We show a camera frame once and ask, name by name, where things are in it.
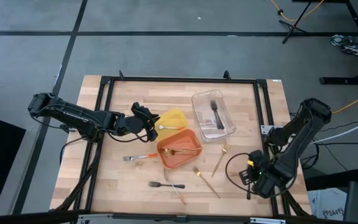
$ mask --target black metal frame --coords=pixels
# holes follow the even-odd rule
[[[258,114],[258,122],[259,127],[264,125],[264,117],[262,111],[262,104],[260,100],[259,94],[259,87],[262,88],[264,93],[264,103],[266,107],[268,123],[273,125],[273,114],[272,108],[270,104],[269,93],[267,89],[267,82],[266,80],[253,80],[253,79],[232,79],[228,71],[224,72],[223,78],[167,78],[167,77],[124,77],[121,71],[119,71],[118,77],[102,77],[101,83],[99,86],[98,97],[96,99],[95,109],[98,110],[100,108],[101,100],[103,97],[103,91],[105,84],[109,83],[108,95],[106,97],[106,104],[104,110],[109,110],[110,102],[112,98],[112,91],[114,87],[115,81],[142,81],[142,82],[196,82],[196,83],[243,83],[243,84],[252,84],[254,88],[254,95],[255,95],[255,102],[256,102],[256,110]],[[102,148],[103,142],[99,142],[96,151],[100,153]],[[269,156],[269,149],[263,143],[262,140],[262,147],[264,149],[264,153],[266,156]],[[80,178],[83,178],[91,155],[92,143],[88,143],[86,146],[85,157],[83,161],[83,165],[81,168],[81,175]],[[96,176],[98,172],[98,165],[95,167],[95,170],[91,176],[90,185],[88,189],[88,194],[86,196],[86,205],[85,211],[90,211],[91,203],[93,198],[93,191],[95,188],[96,183]],[[284,212],[286,215],[290,215],[290,209],[288,206],[288,202],[282,198],[284,204]],[[74,202],[74,210],[80,208],[80,201],[81,201],[81,192],[77,196]],[[275,197],[270,199],[270,204],[272,206],[272,214],[273,216],[279,215],[278,206],[277,206],[277,199]],[[149,220],[171,220],[175,222],[190,222],[190,221],[232,221],[232,222],[248,222],[250,217],[222,217],[222,216],[200,216],[200,215],[144,215],[144,214],[131,214],[131,213],[114,213],[113,218],[128,218],[128,219],[149,219]]]
[[[111,84],[109,86],[109,93],[108,93],[108,98],[106,101],[106,107],[105,110],[108,110],[109,108],[109,102],[111,101],[111,95],[112,95],[112,89],[113,89],[113,85],[115,81],[142,81],[142,82],[196,82],[196,83],[243,83],[243,84],[252,84],[254,87],[254,94],[255,94],[255,102],[256,102],[256,109],[257,109],[257,114],[258,114],[258,122],[259,122],[259,127],[261,127],[261,125],[264,125],[264,117],[263,117],[263,112],[262,112],[262,104],[260,101],[260,95],[259,95],[259,87],[262,88],[263,93],[264,93],[264,99],[265,99],[265,107],[267,110],[267,117],[268,117],[268,122],[269,124],[273,125],[273,114],[272,114],[272,108],[270,105],[270,98],[269,98],[269,93],[267,91],[267,82],[266,80],[252,80],[252,79],[232,79],[230,77],[230,74],[228,71],[224,72],[224,76],[223,78],[168,78],[168,77],[125,77],[121,71],[119,71],[119,76],[118,77],[108,77],[111,79]],[[269,156],[269,149],[267,148],[267,146],[263,143],[262,140],[262,147],[264,149],[264,154],[266,156]],[[92,179],[91,179],[91,183],[89,185],[89,189],[88,189],[88,194],[87,194],[87,198],[86,198],[86,206],[85,209],[86,210],[90,210],[91,209],[91,202],[92,202],[92,197],[93,197],[93,190],[95,187],[95,180],[96,180],[96,174],[98,171],[98,167],[96,167],[95,173],[92,175]],[[290,208],[288,205],[288,202],[282,198],[283,200],[283,204],[284,204],[284,212],[286,215],[290,214]],[[270,204],[272,206],[272,213],[273,216],[278,215],[278,206],[277,206],[277,199],[275,197],[270,199]],[[130,218],[130,219],[138,219],[138,216],[141,216],[141,219],[151,219],[151,220],[158,220],[158,221],[162,221],[162,220],[172,220],[172,218],[174,218],[174,220],[176,222],[183,222],[184,220],[186,220],[186,222],[190,222],[190,221],[201,221],[199,219],[199,217],[201,216],[190,216],[190,215],[139,215],[139,214],[130,214],[130,213],[123,213],[119,215],[119,218]],[[202,216],[204,221],[217,221],[222,219],[221,217],[216,217],[216,216]],[[230,220],[230,217],[225,217],[224,218],[227,221],[238,221],[239,219],[242,219],[242,222],[245,222],[249,219],[249,217],[233,217],[232,220]]]

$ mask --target shoe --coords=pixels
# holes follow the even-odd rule
[[[342,46],[341,51],[344,52],[345,54],[358,56],[358,44],[344,45]]]
[[[343,35],[334,35],[331,38],[331,44],[333,46],[337,46],[337,47],[340,47],[343,45],[352,45],[352,39],[353,39],[353,37],[351,37],[351,36],[345,37]]]

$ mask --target yellow container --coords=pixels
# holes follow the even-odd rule
[[[154,124],[154,126],[158,133],[157,141],[161,141],[187,129],[189,124],[183,112],[179,108],[174,108],[164,114],[161,114],[160,119]]]

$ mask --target yellow cable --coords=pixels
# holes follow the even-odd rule
[[[344,110],[344,109],[346,109],[346,108],[348,108],[348,107],[350,107],[350,106],[352,106],[352,105],[354,105],[354,104],[356,104],[356,103],[358,103],[358,100],[356,100],[355,102],[353,102],[353,103],[351,103],[351,104],[349,104],[349,105],[347,105],[347,106],[342,107],[341,109],[339,109],[339,110],[337,110],[337,111],[334,111],[333,114],[339,113],[339,112],[341,112],[342,110]]]
[[[280,8],[277,6],[277,4],[274,2],[274,0],[270,0],[273,4],[274,4],[274,6],[276,7],[276,9],[279,11],[280,10]],[[310,10],[308,13],[306,13],[306,15],[304,15],[304,16],[302,16],[302,18],[305,18],[305,17],[307,17],[308,15],[310,15],[314,10],[316,10],[320,5],[321,5],[321,3],[323,3],[324,2],[324,0],[321,0],[321,2],[317,5],[317,6],[315,6],[312,10]],[[289,18],[287,18],[287,17],[285,17],[284,16],[284,13],[280,13],[280,15],[284,18],[284,19],[286,19],[286,20],[288,20],[288,21],[290,21],[290,22],[295,22],[295,21],[297,21],[298,19],[289,19]]]

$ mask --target gold fork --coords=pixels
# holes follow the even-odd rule
[[[218,163],[216,164],[216,167],[215,167],[215,169],[214,169],[214,172],[212,172],[212,176],[211,176],[211,177],[214,176],[216,170],[217,170],[218,167],[219,167],[219,164],[220,164],[221,161],[222,161],[223,156],[228,152],[229,148],[230,148],[230,146],[229,146],[228,144],[225,144],[225,145],[223,146],[222,155],[221,155],[221,157],[219,158]]]
[[[220,196],[218,195],[218,193],[216,193],[216,191],[212,188],[212,186],[210,186],[210,184],[206,181],[206,179],[204,179],[204,177],[201,175],[201,171],[197,168],[197,167],[194,167],[193,168],[193,172],[196,174],[197,177],[200,177],[204,183],[209,187],[209,189],[212,190],[212,192],[215,193],[215,195],[220,198]]]
[[[162,149],[161,155],[163,156],[173,156],[176,153],[182,153],[182,152],[190,152],[190,151],[197,151],[203,148],[196,148],[196,149],[178,149],[178,150],[173,150],[173,149]]]

